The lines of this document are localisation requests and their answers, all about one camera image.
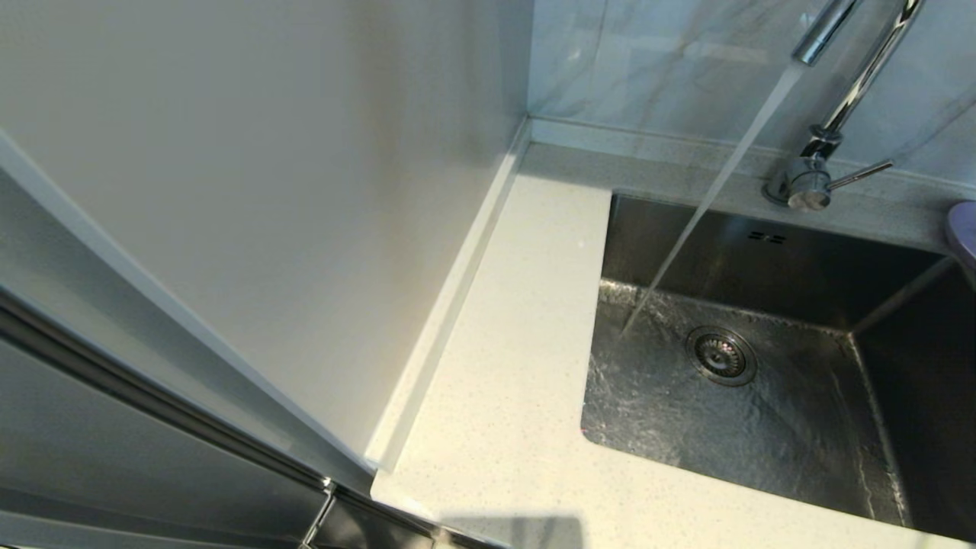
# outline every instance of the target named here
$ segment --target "white wall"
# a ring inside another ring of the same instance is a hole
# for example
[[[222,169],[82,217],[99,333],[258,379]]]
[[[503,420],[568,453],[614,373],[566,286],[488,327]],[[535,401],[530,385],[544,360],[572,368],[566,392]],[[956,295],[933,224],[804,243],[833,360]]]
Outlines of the white wall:
[[[524,111],[531,17],[531,0],[5,2],[0,161],[361,454]]]
[[[737,141],[827,0],[538,0],[529,109],[647,134]],[[796,153],[901,1],[864,0],[757,144]],[[976,3],[927,3],[835,157],[976,187]]]

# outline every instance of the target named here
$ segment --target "kitchen sink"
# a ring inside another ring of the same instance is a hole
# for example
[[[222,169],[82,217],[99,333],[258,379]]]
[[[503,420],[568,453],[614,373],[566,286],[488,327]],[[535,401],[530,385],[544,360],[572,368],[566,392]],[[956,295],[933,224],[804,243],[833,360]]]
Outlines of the kitchen sink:
[[[592,442],[976,540],[976,293],[952,260],[615,195],[582,430]]]

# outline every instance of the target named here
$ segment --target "running water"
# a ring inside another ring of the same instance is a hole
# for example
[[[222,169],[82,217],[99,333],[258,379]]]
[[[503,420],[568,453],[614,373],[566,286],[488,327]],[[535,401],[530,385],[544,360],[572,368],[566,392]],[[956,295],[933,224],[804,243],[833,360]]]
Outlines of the running water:
[[[651,292],[658,287],[661,279],[664,278],[665,273],[668,271],[668,267],[671,266],[671,262],[674,261],[674,258],[677,257],[678,252],[681,251],[681,246],[684,245],[684,241],[688,239],[688,235],[695,230],[695,226],[698,225],[699,220],[702,219],[705,212],[707,212],[709,207],[712,206],[712,202],[714,202],[715,197],[718,196],[718,192],[722,190],[722,187],[725,186],[725,182],[728,181],[729,177],[732,175],[732,170],[739,165],[739,161],[742,160],[742,157],[746,154],[746,151],[752,146],[752,142],[755,141],[755,138],[759,135],[762,127],[766,125],[766,122],[769,121],[769,118],[773,115],[773,112],[776,112],[776,108],[779,107],[780,103],[782,103],[786,98],[787,94],[793,88],[793,85],[797,80],[799,80],[799,77],[803,75],[804,69],[806,69],[806,65],[797,62],[791,62],[789,65],[787,65],[787,69],[783,72],[783,76],[780,76],[780,81],[777,82],[776,87],[773,88],[772,93],[769,94],[769,98],[766,99],[766,103],[763,104],[762,108],[759,110],[759,114],[757,114],[755,116],[755,120],[752,121],[752,126],[750,126],[749,130],[746,131],[746,135],[742,136],[742,139],[735,147],[732,155],[729,156],[729,159],[725,161],[725,165],[722,166],[721,171],[718,172],[718,176],[715,178],[714,183],[712,183],[712,186],[709,187],[709,191],[705,193],[705,197],[702,198],[702,203],[699,204],[698,209],[695,210],[695,215],[691,216],[691,220],[689,220],[688,225],[684,227],[684,231],[681,232],[681,236],[677,238],[677,241],[674,243],[674,247],[671,249],[668,257],[665,259],[665,262],[661,264],[657,274],[654,275],[651,285],[647,287],[643,297],[640,298],[640,302],[638,302],[637,306],[633,308],[633,311],[630,313],[630,317],[627,319],[627,323],[624,324],[624,329],[621,330],[621,336],[627,333],[627,330],[630,329],[630,326],[637,319],[637,315],[644,309],[644,305],[647,304],[647,299],[651,297]]]

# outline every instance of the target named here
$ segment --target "faucet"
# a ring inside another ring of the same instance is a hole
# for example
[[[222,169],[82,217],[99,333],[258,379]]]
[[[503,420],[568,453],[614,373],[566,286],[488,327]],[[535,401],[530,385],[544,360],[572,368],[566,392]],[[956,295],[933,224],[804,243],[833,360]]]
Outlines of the faucet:
[[[925,0],[899,1],[903,3],[902,7],[878,37],[854,81],[831,114],[822,123],[810,126],[809,143],[799,156],[789,162],[783,177],[763,186],[762,194],[773,203],[800,210],[823,210],[831,204],[833,190],[895,165],[894,160],[883,160],[838,180],[834,180],[827,170],[827,161],[844,139],[840,129],[868,93],[925,3]],[[793,58],[809,66],[816,64],[860,2],[833,0],[828,4],[793,51]]]

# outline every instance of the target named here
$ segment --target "drain strainer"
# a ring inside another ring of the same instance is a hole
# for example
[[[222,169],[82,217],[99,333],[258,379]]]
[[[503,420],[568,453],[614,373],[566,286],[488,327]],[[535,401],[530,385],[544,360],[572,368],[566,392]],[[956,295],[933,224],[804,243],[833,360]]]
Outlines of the drain strainer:
[[[692,330],[685,353],[702,375],[715,383],[736,387],[755,377],[755,355],[739,334],[715,326]]]

